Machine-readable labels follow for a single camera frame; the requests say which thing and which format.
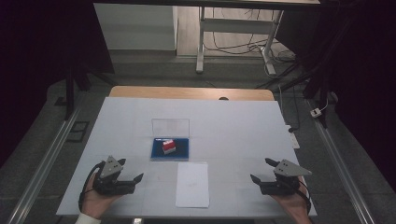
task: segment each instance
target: desk leg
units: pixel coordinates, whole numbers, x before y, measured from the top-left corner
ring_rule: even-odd
[[[197,53],[196,73],[204,72],[204,26],[205,26],[205,8],[201,7],[201,19],[199,21],[199,44]]]
[[[267,68],[268,74],[271,75],[275,75],[276,71],[274,69],[274,66],[271,62],[271,58],[269,56],[269,52],[273,43],[273,40],[275,38],[275,34],[277,31],[277,27],[279,25],[280,22],[280,18],[282,17],[283,11],[278,11],[277,15],[275,17],[275,20],[273,22],[270,34],[268,35],[268,40],[267,43],[265,44],[265,48],[261,48],[262,50],[262,57],[264,58],[264,62],[265,62],[265,67]]]

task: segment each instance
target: white wall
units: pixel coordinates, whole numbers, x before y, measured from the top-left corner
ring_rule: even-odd
[[[177,7],[94,6],[108,49],[177,48]]]

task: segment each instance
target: wooden floor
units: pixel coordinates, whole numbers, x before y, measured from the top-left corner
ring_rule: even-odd
[[[178,32],[177,32],[177,56],[196,56],[199,41],[199,14],[198,7],[178,7]],[[271,21],[272,10],[239,9],[207,7],[205,9],[206,18],[235,19],[235,20],[261,20]],[[239,56],[239,57],[261,57],[257,49],[249,52],[249,46],[265,44],[267,35],[251,34],[228,34],[205,32],[205,56]],[[274,54],[287,50],[282,44],[276,43],[272,46]],[[222,49],[227,52],[216,50],[218,48],[228,48],[245,45],[239,48]]]

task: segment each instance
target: person's left hand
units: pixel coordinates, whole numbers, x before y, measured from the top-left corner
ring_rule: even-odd
[[[81,212],[89,217],[100,219],[108,207],[122,195],[106,196],[96,192],[96,190],[92,189],[95,176],[96,173],[91,176],[87,188],[85,189],[86,193]]]

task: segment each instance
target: hand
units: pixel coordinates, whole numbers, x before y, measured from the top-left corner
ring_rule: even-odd
[[[299,191],[306,195],[306,188],[300,184]],[[286,213],[298,224],[311,224],[306,210],[305,200],[298,194],[278,196],[270,195],[274,198],[285,210]]]
[[[88,181],[81,212],[89,217],[100,219],[107,208],[122,195],[106,196],[96,192],[96,190],[92,189],[95,176],[96,173],[94,173]]]

